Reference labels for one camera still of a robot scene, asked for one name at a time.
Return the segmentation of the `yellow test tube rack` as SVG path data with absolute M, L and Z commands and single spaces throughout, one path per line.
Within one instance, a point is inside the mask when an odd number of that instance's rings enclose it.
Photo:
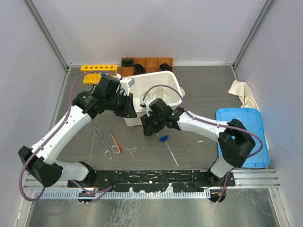
M 81 65 L 81 72 L 90 72 L 84 76 L 83 84 L 97 84 L 100 81 L 101 74 L 104 74 L 105 71 L 117 74 L 117 69 L 117 65 Z

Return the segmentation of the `white plastic tub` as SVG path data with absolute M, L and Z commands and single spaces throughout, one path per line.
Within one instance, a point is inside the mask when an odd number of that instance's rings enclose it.
M 181 96 L 185 91 L 180 87 L 175 74 L 171 71 L 160 71 L 154 73 L 129 76 L 120 80 L 121 88 L 126 94 L 133 94 L 133 105 L 136 111 L 136 118 L 124 118 L 127 126 L 133 127 L 141 125 L 140 117 L 147 114 L 149 104 L 156 98 L 161 98 L 172 109 L 181 104 Z

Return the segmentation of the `metal test tube holder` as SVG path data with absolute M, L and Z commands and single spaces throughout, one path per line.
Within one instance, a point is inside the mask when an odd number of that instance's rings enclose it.
M 100 129 L 98 129 L 94 125 L 92 126 L 92 128 L 93 128 L 94 134 L 100 138 L 100 140 L 102 141 L 103 145 L 106 148 L 104 155 L 107 160 L 111 160 L 113 158 L 113 154 L 119 154 L 119 150 L 118 150 L 117 146 L 116 145 L 110 146 L 109 143 L 104 139 Z

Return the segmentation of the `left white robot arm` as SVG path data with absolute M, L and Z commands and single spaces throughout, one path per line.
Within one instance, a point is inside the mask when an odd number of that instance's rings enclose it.
M 133 78 L 104 76 L 92 93 L 78 93 L 64 117 L 40 141 L 19 150 L 26 170 L 44 187 L 59 180 L 76 180 L 83 187 L 92 186 L 95 181 L 92 167 L 84 162 L 60 162 L 57 157 L 76 133 L 98 114 L 112 111 L 123 118 L 137 117 L 130 93 L 134 84 Z

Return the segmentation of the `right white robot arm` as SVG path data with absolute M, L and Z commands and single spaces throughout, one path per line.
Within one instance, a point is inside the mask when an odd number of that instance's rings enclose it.
M 233 168 L 243 166 L 256 143 L 241 121 L 220 122 L 194 115 L 185 108 L 172 109 L 162 99 L 157 98 L 148 105 L 147 114 L 140 117 L 145 136 L 152 136 L 163 128 L 189 131 L 216 142 L 221 149 L 207 171 L 208 182 L 219 186 Z

